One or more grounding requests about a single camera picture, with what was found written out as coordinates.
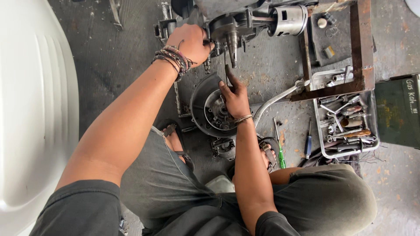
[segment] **gray floor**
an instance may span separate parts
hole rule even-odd
[[[132,83],[150,64],[161,44],[153,36],[153,24],[163,17],[160,0],[122,0],[120,15],[124,31],[112,25],[107,0],[49,0],[68,38],[79,81],[80,135],[92,121]],[[375,57],[377,81],[391,76],[420,71],[420,18],[403,0],[372,0],[372,26],[378,51]],[[240,52],[239,67],[234,73],[248,85],[251,103],[263,102],[290,87],[302,76],[299,45],[295,37],[270,38],[261,34],[250,42],[247,53]],[[345,60],[312,72],[342,68]],[[223,57],[212,62],[212,70],[223,77]],[[194,85],[204,77],[202,66],[192,70],[179,83],[181,99],[189,101]],[[170,117],[182,127],[191,121],[179,120],[174,106],[173,90],[167,95],[157,121]],[[296,166],[303,154],[305,135],[313,105],[309,101],[282,103],[269,108],[258,132],[274,135],[272,117],[284,123],[285,158],[288,167]],[[319,147],[312,130],[313,150]],[[185,148],[196,158],[197,177],[207,182],[224,173],[231,163],[213,158],[208,138],[200,131],[184,136]],[[420,193],[417,171],[419,150],[391,144],[369,155],[382,161],[362,163],[362,174],[372,187],[378,202],[378,216],[359,235],[420,235]],[[139,234],[135,216],[125,210],[129,235]]]

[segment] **gray shorts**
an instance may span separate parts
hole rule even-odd
[[[302,236],[354,235],[371,224],[377,212],[372,190],[349,165],[300,169],[288,184],[273,185],[273,191],[277,210]],[[201,205],[219,207],[242,220],[235,193],[216,194],[200,183],[155,128],[122,177],[121,201],[149,229]]]

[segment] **metal frame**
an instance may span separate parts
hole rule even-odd
[[[320,1],[319,4],[308,7],[309,14],[343,10],[350,5],[350,35],[352,40],[354,81],[314,91],[307,90],[301,94],[293,95],[290,100],[292,102],[365,92],[375,88],[370,0],[335,0],[333,2],[326,2],[327,0],[323,1],[323,3]],[[312,71],[307,30],[299,37],[304,80],[310,80]]]

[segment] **hand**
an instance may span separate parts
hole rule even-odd
[[[225,71],[233,87],[229,88],[227,84],[220,81],[219,89],[225,97],[228,112],[235,119],[250,115],[247,88],[232,74],[229,65],[225,66]]]
[[[201,65],[214,48],[214,43],[206,42],[207,33],[198,25],[184,24],[175,28],[166,45],[178,46],[184,56],[195,62],[191,68]]]

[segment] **man's right hand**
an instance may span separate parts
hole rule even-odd
[[[223,81],[220,81],[219,89],[225,97],[228,112],[235,119],[250,115],[247,88],[232,74],[229,65],[225,66],[225,71],[233,87],[230,88]]]

